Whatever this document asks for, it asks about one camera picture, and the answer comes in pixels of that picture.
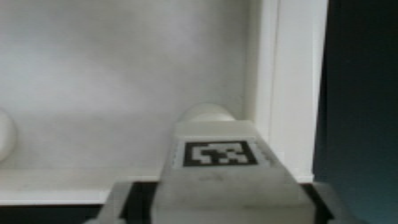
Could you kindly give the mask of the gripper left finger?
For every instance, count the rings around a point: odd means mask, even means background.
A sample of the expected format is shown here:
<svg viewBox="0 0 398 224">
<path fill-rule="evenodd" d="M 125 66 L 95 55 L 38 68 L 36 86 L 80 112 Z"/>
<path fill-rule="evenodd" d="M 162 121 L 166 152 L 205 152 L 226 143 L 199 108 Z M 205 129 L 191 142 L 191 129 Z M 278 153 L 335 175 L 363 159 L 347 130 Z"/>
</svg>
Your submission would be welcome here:
<svg viewBox="0 0 398 224">
<path fill-rule="evenodd" d="M 82 224 L 152 224 L 157 181 L 118 182 L 98 216 Z"/>
</svg>

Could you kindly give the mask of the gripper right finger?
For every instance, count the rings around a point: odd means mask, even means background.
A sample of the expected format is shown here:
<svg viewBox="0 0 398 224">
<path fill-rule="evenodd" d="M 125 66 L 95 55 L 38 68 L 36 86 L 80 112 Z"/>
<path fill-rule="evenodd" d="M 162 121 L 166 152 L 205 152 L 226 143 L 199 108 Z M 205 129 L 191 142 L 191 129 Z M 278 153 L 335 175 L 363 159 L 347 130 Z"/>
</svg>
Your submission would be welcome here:
<svg viewBox="0 0 398 224">
<path fill-rule="evenodd" d="M 333 186 L 322 182 L 301 186 L 317 207 L 313 224 L 368 224 L 352 214 Z"/>
</svg>

